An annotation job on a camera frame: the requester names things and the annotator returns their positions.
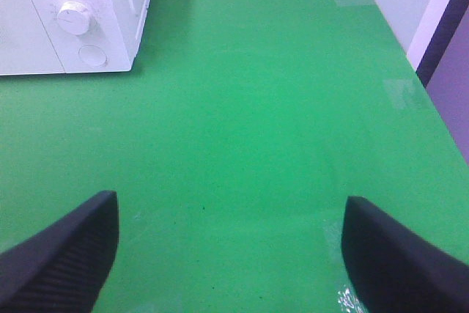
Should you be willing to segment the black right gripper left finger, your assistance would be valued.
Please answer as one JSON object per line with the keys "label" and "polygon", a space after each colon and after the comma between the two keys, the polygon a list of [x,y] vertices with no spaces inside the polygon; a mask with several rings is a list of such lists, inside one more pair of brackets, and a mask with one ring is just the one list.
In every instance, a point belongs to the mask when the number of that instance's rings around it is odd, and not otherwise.
{"label": "black right gripper left finger", "polygon": [[2,312],[91,312],[119,243],[115,191],[100,191],[1,253]]}

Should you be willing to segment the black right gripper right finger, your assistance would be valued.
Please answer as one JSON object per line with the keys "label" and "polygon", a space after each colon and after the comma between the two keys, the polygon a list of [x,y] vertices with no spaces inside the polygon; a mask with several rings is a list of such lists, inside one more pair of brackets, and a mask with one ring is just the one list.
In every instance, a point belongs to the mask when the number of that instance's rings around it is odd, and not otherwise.
{"label": "black right gripper right finger", "polygon": [[364,197],[347,198],[341,253],[369,312],[468,311],[468,265]]}

